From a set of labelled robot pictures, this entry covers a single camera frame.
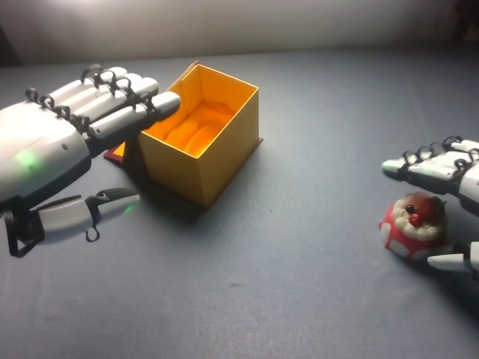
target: robotic hand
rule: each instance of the robotic hand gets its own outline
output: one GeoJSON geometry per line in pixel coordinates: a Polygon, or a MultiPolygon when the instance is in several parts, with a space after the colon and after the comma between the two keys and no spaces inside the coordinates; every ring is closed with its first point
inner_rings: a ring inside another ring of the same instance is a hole
{"type": "Polygon", "coordinates": [[[14,257],[83,232],[98,240],[97,224],[128,212],[139,201],[134,191],[113,188],[32,208],[80,178],[102,151],[180,107],[175,93],[158,94],[155,80],[100,65],[49,95],[31,88],[26,96],[0,111],[0,218],[14,257]]]}
{"type": "MultiPolygon", "coordinates": [[[[479,215],[479,142],[459,136],[446,138],[442,145],[432,143],[416,153],[406,151],[400,159],[382,164],[382,171],[393,180],[407,181],[437,194],[452,194],[461,206],[479,215]]],[[[448,271],[479,272],[479,242],[464,253],[429,257],[428,263],[448,271]]]]}

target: box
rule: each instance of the box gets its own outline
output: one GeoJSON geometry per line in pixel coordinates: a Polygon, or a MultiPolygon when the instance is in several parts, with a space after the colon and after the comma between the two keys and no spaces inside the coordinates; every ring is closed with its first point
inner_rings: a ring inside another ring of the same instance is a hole
{"type": "Polygon", "coordinates": [[[147,175],[208,207],[260,143],[258,88],[196,62],[168,90],[180,96],[180,109],[138,137],[147,175]],[[167,143],[173,129],[211,102],[226,105],[233,117],[202,152],[192,155],[167,143]]]}

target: blue-gray table surface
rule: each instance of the blue-gray table surface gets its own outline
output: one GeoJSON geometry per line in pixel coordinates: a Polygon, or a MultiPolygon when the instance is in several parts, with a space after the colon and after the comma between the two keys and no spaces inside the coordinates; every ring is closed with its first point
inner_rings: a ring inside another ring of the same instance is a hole
{"type": "MultiPolygon", "coordinates": [[[[123,61],[166,89],[193,61],[123,61]]],[[[329,50],[200,58],[260,88],[265,141],[213,208],[163,191],[83,236],[10,258],[0,229],[0,357],[476,358],[479,283],[408,265],[378,223],[414,188],[381,163],[449,135],[479,140],[479,56],[329,50]]],[[[0,70],[0,108],[85,64],[0,70]]],[[[101,156],[54,198],[134,183],[101,156]]],[[[445,196],[449,234],[479,218],[445,196]]]]}

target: white beard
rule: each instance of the white beard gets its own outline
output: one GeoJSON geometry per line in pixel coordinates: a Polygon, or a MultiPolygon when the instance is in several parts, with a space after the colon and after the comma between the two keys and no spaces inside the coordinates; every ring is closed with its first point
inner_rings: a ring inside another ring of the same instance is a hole
{"type": "Polygon", "coordinates": [[[423,224],[420,227],[414,227],[409,223],[409,213],[404,209],[405,200],[398,200],[394,204],[392,210],[392,218],[394,219],[394,224],[396,228],[404,235],[409,238],[417,239],[419,241],[433,241],[442,232],[442,225],[433,225],[433,224],[423,224]]]}

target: red and white toy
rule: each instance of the red and white toy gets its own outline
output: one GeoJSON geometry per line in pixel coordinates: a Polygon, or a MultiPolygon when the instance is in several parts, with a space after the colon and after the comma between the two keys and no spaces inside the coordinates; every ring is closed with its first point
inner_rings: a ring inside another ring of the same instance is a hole
{"type": "Polygon", "coordinates": [[[445,202],[423,192],[409,193],[390,206],[379,223],[384,247],[408,260],[445,251],[445,202]]]}

